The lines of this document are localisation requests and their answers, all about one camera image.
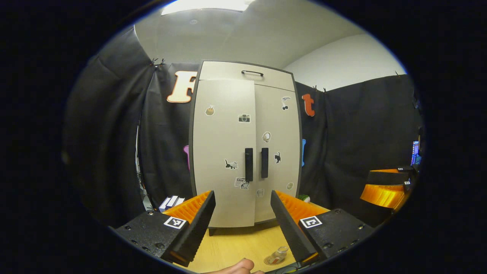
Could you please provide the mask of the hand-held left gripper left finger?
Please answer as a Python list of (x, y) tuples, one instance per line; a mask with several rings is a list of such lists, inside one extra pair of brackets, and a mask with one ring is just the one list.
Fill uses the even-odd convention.
[(114, 231), (138, 249), (168, 263), (188, 267), (205, 236), (215, 206), (214, 191), (206, 191), (163, 213), (148, 210)]

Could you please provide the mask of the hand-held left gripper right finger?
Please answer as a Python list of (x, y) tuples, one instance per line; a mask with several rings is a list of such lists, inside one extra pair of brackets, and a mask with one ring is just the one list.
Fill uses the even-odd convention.
[(338, 256), (374, 232), (373, 227), (343, 209), (320, 209), (282, 191), (271, 192), (270, 205), (301, 266)]

